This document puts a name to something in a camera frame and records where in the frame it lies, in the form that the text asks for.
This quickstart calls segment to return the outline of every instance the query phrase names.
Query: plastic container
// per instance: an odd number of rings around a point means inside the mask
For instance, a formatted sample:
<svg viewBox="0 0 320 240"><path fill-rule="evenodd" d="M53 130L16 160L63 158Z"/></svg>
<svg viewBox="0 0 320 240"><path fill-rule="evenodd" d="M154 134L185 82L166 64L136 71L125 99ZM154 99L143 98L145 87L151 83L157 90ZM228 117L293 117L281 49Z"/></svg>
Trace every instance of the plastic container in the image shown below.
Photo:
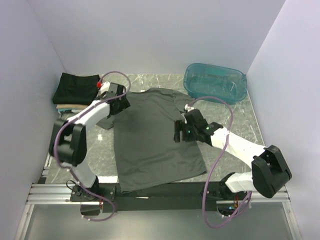
<svg viewBox="0 0 320 240"><path fill-rule="evenodd" d="M183 85L193 98L213 96L231 105L247 95L246 75L222 66L193 63L185 71ZM219 103L214 99L208 101Z"/></svg>

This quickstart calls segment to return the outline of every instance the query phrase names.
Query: dark gray shirt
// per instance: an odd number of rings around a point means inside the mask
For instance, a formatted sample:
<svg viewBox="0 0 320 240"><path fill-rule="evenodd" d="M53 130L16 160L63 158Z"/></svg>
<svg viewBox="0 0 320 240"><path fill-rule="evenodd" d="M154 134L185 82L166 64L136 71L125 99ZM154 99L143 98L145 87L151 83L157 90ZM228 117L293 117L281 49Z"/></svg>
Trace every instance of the dark gray shirt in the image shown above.
<svg viewBox="0 0 320 240"><path fill-rule="evenodd" d="M114 128L114 155L122 192L176 182L207 169L197 143L175 143L175 120L192 98L166 88L129 92L130 107L103 119L98 126Z"/></svg>

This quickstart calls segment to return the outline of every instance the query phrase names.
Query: beige folded cloth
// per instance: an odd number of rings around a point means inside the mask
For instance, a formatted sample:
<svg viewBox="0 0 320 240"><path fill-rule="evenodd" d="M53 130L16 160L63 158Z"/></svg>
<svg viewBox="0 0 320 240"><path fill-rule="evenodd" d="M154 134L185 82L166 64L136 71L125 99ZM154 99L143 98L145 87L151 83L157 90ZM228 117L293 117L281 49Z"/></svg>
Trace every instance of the beige folded cloth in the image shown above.
<svg viewBox="0 0 320 240"><path fill-rule="evenodd" d="M80 104L57 104L56 109L85 109L87 105Z"/></svg>

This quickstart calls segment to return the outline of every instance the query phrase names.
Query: white wall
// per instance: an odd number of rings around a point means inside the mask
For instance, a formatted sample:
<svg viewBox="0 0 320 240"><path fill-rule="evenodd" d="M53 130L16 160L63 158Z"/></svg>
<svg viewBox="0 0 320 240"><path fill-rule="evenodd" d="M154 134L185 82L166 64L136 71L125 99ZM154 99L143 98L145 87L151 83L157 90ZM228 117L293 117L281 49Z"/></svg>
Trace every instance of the white wall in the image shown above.
<svg viewBox="0 0 320 240"><path fill-rule="evenodd" d="M28 0L69 73L246 73L285 0Z"/></svg>
<svg viewBox="0 0 320 240"><path fill-rule="evenodd" d="M247 78L266 144L292 171L287 189L306 240L320 239L320 1L287 0Z"/></svg>
<svg viewBox="0 0 320 240"><path fill-rule="evenodd" d="M25 0L0 3L0 239L16 234L39 178L56 119L52 95L64 71Z"/></svg>

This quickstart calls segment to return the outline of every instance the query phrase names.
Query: marble tabletop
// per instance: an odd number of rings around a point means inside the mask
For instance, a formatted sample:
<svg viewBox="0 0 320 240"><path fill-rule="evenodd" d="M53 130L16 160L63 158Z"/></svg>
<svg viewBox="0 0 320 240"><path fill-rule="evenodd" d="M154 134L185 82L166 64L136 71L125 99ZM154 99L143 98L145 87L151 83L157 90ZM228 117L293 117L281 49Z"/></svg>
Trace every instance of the marble tabletop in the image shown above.
<svg viewBox="0 0 320 240"><path fill-rule="evenodd" d="M131 92L141 92L141 90L148 90L149 88L167 88L187 94L183 86L183 74L129 74L128 77L132 82ZM128 86L126 79L116 73L106 76L104 80ZM200 109L208 123L214 121L224 126L228 125L230 112L223 104L199 101L194 106ZM263 145L263 139L249 96L232 105L231 108L234 115L231 131L253 143ZM201 142L198 142L198 146L207 170L210 170L221 150ZM88 132L86 161L93 173L99 176L99 179L103 179L103 182L114 183L118 181L113 129L105 130L99 126L94 126ZM210 180L219 181L231 172L245 173L249 171L250 168L244 162L226 152L217 164ZM181 182L204 182L207 176L208 174L203 174ZM71 179L70 173L66 172L65 169L60 169L54 160L51 161L45 183L64 184L69 179Z"/></svg>

